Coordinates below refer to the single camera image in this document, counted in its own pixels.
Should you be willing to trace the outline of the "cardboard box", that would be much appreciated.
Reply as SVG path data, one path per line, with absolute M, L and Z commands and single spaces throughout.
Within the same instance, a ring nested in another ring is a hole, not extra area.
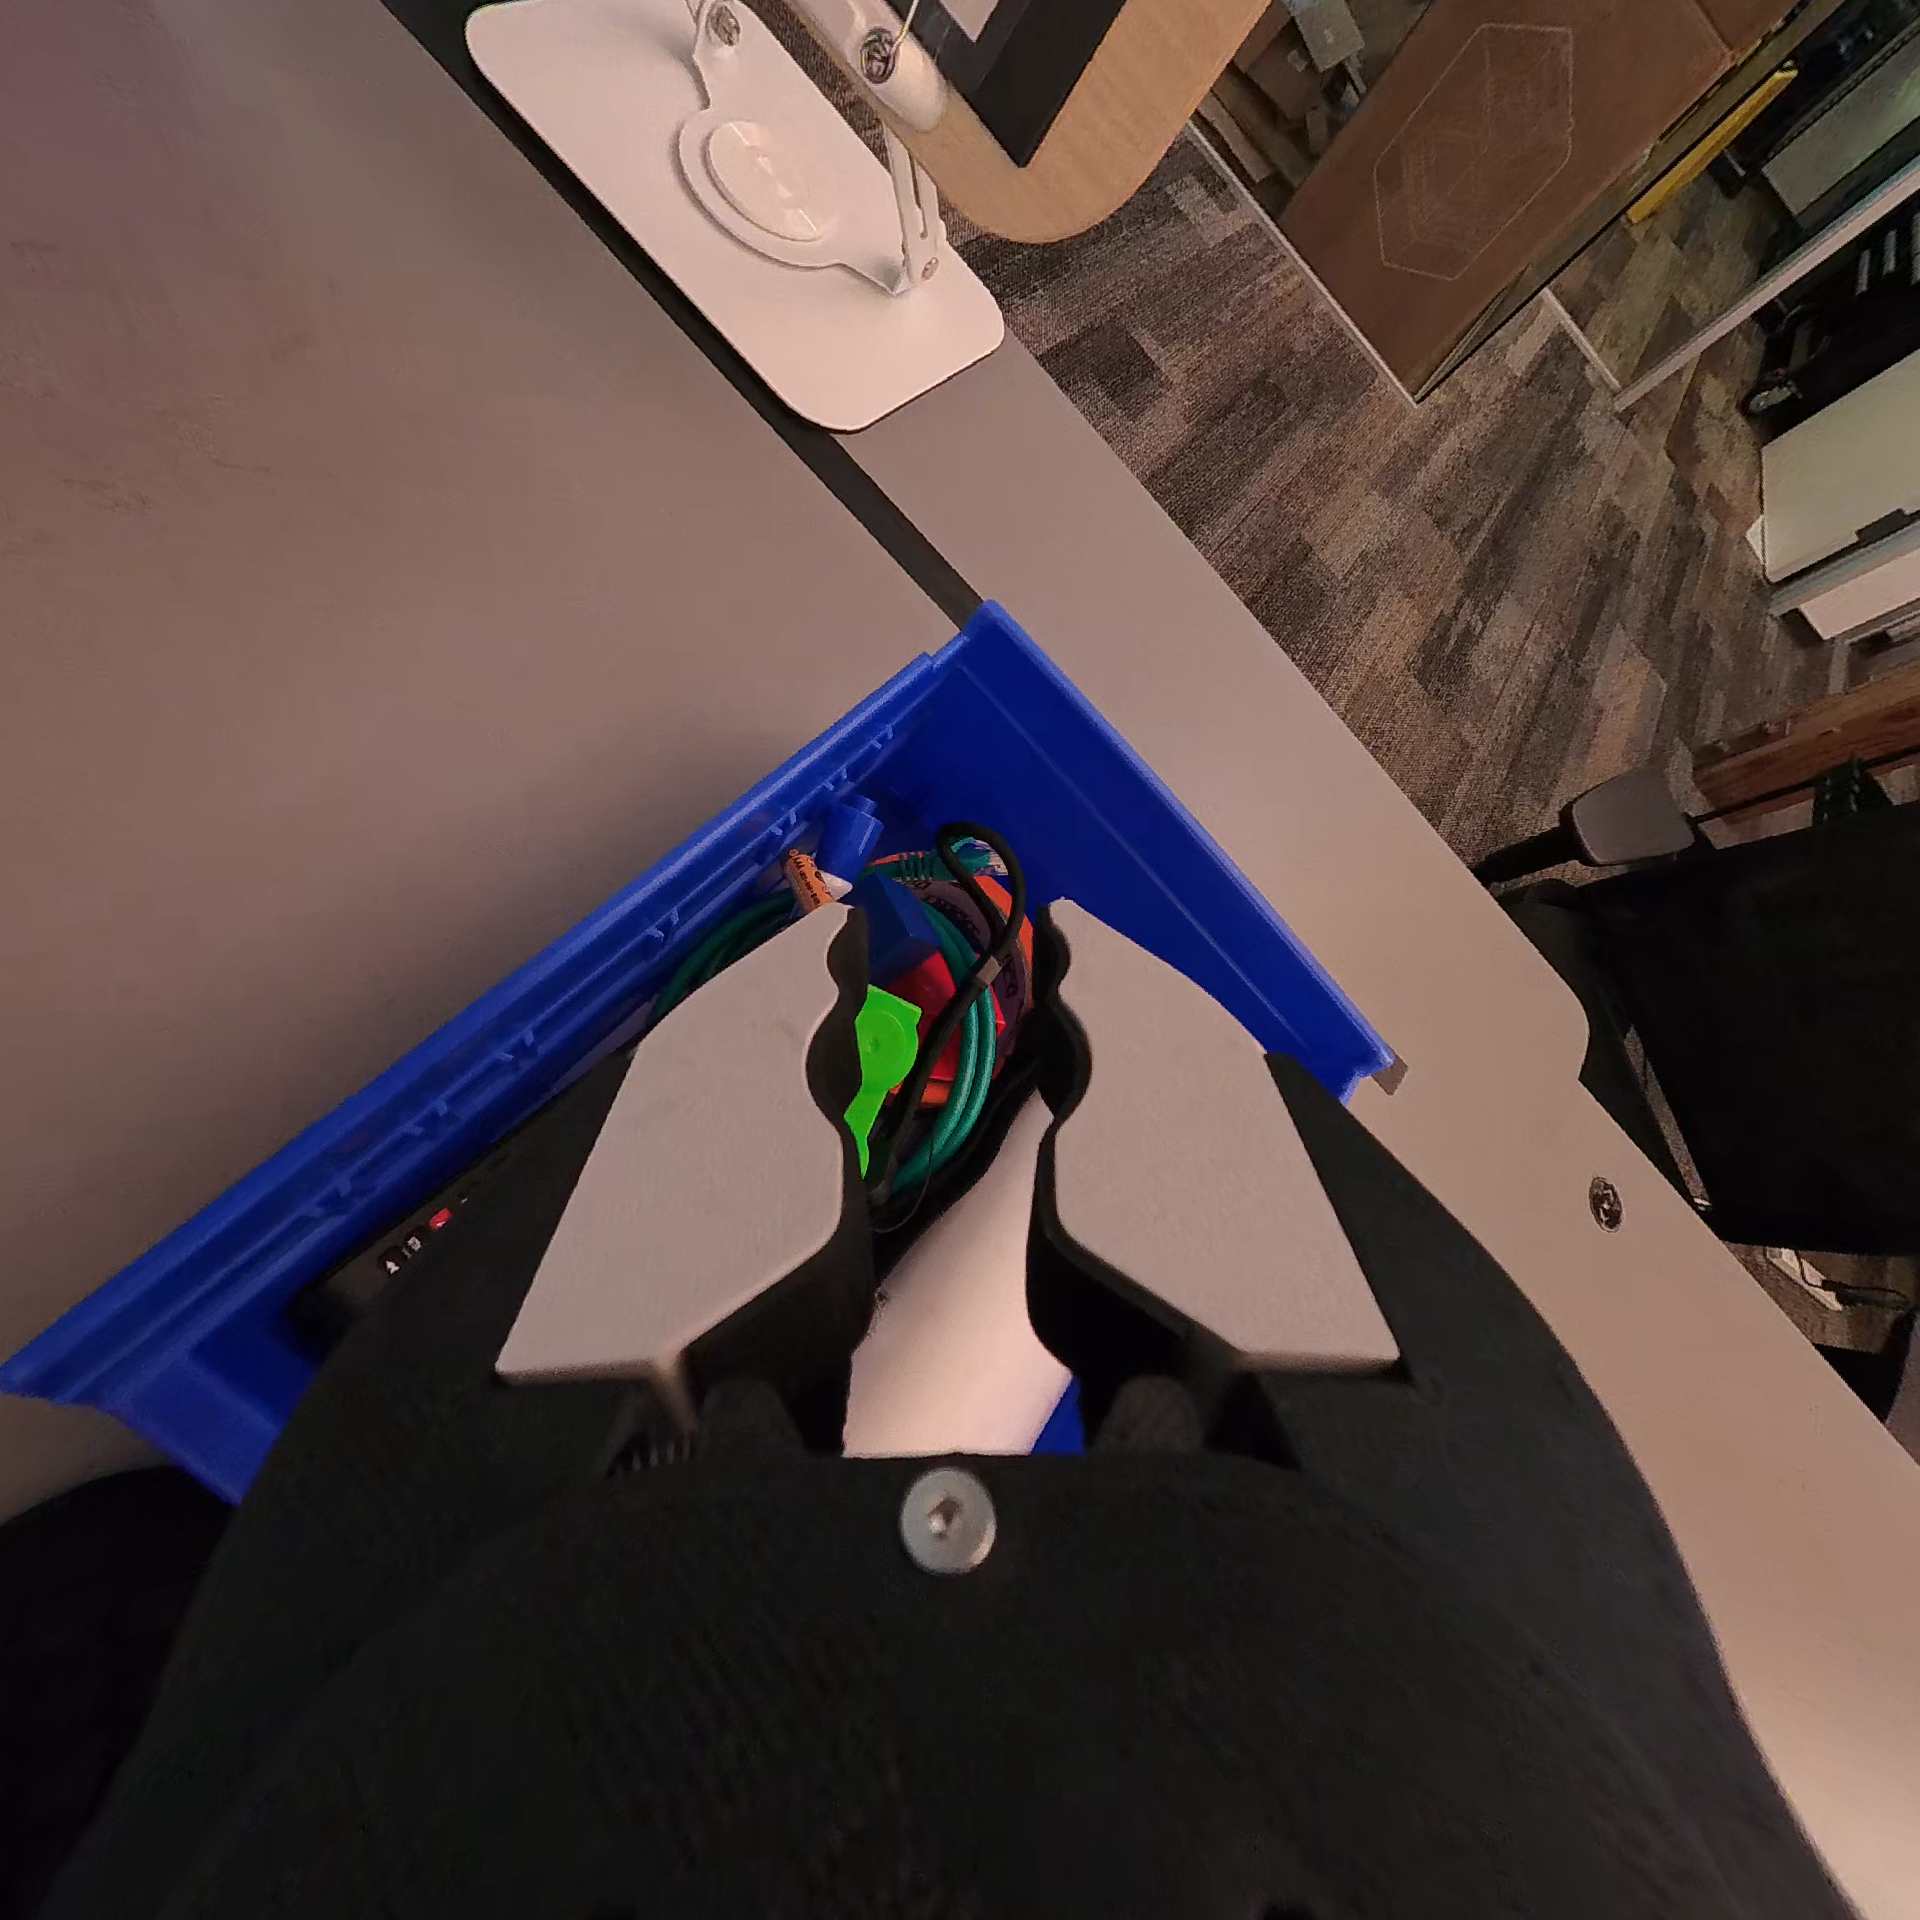
M 1582 218 L 1785 25 L 1776 3 L 1440 3 L 1277 227 L 1420 401 Z

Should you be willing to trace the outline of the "white tablet stand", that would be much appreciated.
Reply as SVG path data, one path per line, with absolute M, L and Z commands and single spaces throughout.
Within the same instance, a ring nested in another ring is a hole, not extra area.
M 750 5 L 525 3 L 465 53 L 799 419 L 874 425 L 1000 345 L 900 132 L 874 150 Z

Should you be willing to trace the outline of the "small blue block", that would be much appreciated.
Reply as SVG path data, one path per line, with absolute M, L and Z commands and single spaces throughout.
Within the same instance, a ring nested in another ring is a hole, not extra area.
M 889 990 L 930 957 L 944 956 L 940 931 L 922 899 L 887 871 L 864 871 L 849 887 L 847 902 L 865 919 L 870 986 Z

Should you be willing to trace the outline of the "white door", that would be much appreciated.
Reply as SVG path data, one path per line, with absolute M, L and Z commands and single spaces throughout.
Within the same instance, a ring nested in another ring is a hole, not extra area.
M 1916 351 L 1765 446 L 1760 561 L 1768 611 L 1823 639 L 1916 617 Z

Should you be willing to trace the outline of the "blue plastic bin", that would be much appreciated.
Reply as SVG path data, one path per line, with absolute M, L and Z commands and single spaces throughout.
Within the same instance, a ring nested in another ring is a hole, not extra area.
M 1068 895 L 1205 986 L 1348 1099 L 1390 1046 L 1068 675 L 994 604 L 914 658 L 584 919 L 4 1358 L 17 1398 L 101 1410 L 215 1494 L 255 1476 L 319 1356 L 290 1298 L 479 1162 L 831 813 L 861 853 L 994 828 L 1028 901 Z

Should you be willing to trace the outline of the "green flat plastic piece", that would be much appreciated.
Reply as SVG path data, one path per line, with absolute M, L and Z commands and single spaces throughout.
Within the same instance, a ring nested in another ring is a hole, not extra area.
M 846 1108 L 861 1178 L 869 1174 L 873 1126 L 885 1101 L 911 1073 L 921 1046 L 921 1009 L 870 986 L 855 1014 L 856 1085 Z

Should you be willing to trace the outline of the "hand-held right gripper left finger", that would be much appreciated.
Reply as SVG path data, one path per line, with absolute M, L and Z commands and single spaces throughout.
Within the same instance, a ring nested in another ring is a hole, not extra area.
M 495 1356 L 506 1385 L 646 1385 L 690 1430 L 714 1387 L 846 1444 L 874 1301 L 847 1107 L 865 926 L 802 913 L 638 1042 Z

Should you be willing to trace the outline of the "black oblong object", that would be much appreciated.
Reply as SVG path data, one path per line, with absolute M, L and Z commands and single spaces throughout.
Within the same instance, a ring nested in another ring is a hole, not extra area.
M 514 1154 L 511 1142 L 492 1148 L 362 1247 L 305 1282 L 280 1314 L 295 1343 L 312 1356 L 332 1354 L 351 1327 L 368 1319 L 394 1281 L 421 1266 L 446 1236 L 461 1229 L 463 1215 L 502 1178 Z

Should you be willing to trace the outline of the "orange round object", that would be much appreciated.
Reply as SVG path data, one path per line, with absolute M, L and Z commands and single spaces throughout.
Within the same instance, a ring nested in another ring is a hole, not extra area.
M 861 874 L 892 874 L 914 887 L 940 931 L 944 956 L 925 961 L 922 967 L 893 980 L 887 990 L 921 1009 L 918 1030 L 928 1036 L 950 1002 L 959 974 L 970 967 L 977 954 L 991 947 L 991 922 L 933 853 L 893 855 L 873 862 Z M 1010 1061 L 1017 1046 L 1020 1022 L 1032 1002 L 1032 956 L 1032 923 L 1031 919 L 1021 919 L 1017 948 L 990 986 L 994 1029 L 988 1067 L 990 1078 Z

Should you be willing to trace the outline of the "white tube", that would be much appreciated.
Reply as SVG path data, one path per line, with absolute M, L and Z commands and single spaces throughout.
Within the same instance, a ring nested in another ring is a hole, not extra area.
M 1032 1333 L 1023 1282 L 1047 1126 L 1047 1101 L 1031 1095 L 991 1163 L 880 1285 L 852 1356 L 846 1455 L 1023 1455 L 1038 1444 L 1069 1383 Z

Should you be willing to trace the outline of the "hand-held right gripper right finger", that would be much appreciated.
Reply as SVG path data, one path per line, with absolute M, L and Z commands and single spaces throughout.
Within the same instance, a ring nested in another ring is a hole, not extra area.
M 1205 1433 L 1263 1377 L 1390 1378 L 1401 1343 L 1257 1036 L 1077 901 L 1045 909 L 1034 957 L 1023 1297 L 1088 1442 L 1138 1383 Z

